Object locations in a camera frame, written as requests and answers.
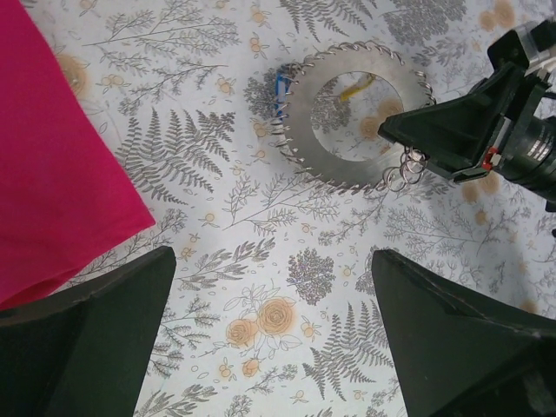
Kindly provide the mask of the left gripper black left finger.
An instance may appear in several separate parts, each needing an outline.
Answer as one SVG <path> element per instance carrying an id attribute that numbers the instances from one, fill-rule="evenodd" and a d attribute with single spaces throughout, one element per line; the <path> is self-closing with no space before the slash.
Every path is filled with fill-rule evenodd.
<path id="1" fill-rule="evenodd" d="M 3 416 L 134 413 L 175 275 L 160 247 L 1 313 Z"/>

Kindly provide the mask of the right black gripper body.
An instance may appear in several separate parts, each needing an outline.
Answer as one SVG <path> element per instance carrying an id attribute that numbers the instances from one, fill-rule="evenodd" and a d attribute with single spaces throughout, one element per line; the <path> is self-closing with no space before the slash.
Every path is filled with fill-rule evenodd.
<path id="1" fill-rule="evenodd" d="M 554 99 L 555 21 L 528 22 L 509 30 L 487 50 L 495 70 L 512 63 L 524 71 L 508 109 L 506 127 L 496 142 L 493 170 L 507 181 L 542 197 L 555 211 L 555 117 L 535 115 L 540 102 Z"/>

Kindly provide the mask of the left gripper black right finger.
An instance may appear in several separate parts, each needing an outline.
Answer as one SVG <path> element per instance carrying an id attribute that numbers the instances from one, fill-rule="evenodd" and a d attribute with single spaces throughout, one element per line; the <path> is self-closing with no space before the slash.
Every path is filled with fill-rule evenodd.
<path id="1" fill-rule="evenodd" d="M 553 416 L 555 322 L 392 249 L 372 277 L 407 414 Z"/>

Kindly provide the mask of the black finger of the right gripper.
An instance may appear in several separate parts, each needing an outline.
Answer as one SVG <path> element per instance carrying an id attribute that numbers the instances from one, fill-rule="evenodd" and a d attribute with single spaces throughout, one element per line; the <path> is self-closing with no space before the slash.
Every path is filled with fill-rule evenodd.
<path id="1" fill-rule="evenodd" d="M 390 116 L 379 134 L 418 150 L 436 175 L 451 181 L 479 179 L 513 124 L 512 106 L 525 71 L 507 63 L 466 95 Z"/>

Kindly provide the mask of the large metal keyring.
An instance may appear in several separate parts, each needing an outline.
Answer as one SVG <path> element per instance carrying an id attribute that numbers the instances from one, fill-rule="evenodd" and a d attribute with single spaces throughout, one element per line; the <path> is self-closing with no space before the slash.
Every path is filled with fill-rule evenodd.
<path id="1" fill-rule="evenodd" d="M 401 54 L 372 40 L 339 43 L 278 70 L 290 86 L 282 119 L 275 110 L 276 146 L 304 180 L 356 194 L 398 192 L 421 179 L 425 156 L 379 134 L 388 117 L 434 104 L 426 74 Z M 344 89 L 370 76 L 368 88 L 340 101 Z"/>

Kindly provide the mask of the blue key tag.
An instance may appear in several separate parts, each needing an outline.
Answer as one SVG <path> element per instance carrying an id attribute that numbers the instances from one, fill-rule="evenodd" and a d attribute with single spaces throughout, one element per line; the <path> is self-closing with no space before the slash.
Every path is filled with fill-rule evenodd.
<path id="1" fill-rule="evenodd" d="M 282 119 L 283 105 L 286 102 L 286 95 L 289 91 L 290 79 L 288 73 L 278 70 L 275 77 L 275 110 L 276 117 Z"/>

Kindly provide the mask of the yellow key tag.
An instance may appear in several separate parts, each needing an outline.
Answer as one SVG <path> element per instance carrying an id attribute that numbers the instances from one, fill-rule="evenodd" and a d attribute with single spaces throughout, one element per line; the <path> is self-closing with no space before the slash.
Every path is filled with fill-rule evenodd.
<path id="1" fill-rule="evenodd" d="M 374 77 L 362 77 L 355 84 L 344 89 L 340 95 L 340 101 L 345 102 L 356 94 L 362 92 L 364 89 L 368 88 L 374 82 Z"/>

